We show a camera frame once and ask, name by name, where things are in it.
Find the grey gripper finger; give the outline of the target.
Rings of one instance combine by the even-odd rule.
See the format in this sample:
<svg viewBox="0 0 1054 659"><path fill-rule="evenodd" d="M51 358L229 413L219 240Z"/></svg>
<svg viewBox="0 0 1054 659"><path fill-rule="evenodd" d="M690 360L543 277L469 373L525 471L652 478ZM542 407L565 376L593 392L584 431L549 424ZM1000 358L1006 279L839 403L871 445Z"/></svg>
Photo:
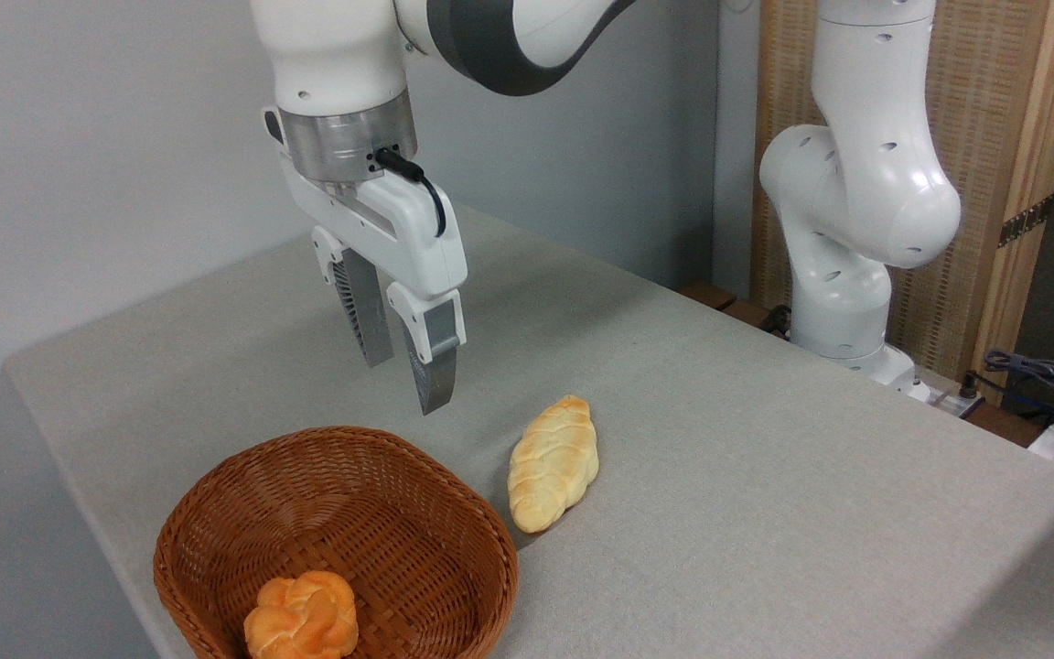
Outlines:
<svg viewBox="0 0 1054 659"><path fill-rule="evenodd" d="M402 319L422 414L428 416L455 392L457 349L466 342L458 292L452 289L434 299L423 299L393 282L386 288L386 297Z"/></svg>
<svg viewBox="0 0 1054 659"><path fill-rule="evenodd" d="M365 362L375 367L392 358L392 338L376 267L323 226L311 231L311 243L325 280L338 293Z"/></svg>

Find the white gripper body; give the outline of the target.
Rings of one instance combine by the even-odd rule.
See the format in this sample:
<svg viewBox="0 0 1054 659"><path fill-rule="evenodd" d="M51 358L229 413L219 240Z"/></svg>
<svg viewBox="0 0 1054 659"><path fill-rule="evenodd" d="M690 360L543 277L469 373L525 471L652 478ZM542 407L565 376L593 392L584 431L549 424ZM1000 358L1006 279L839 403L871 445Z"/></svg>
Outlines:
<svg viewBox="0 0 1054 659"><path fill-rule="evenodd" d="M440 236L436 206L423 185L384 174L357 183L354 193L333 195L298 175L288 154L281 167L296 203L314 221L416 296L440 297L466 280L457 216L444 193Z"/></svg>

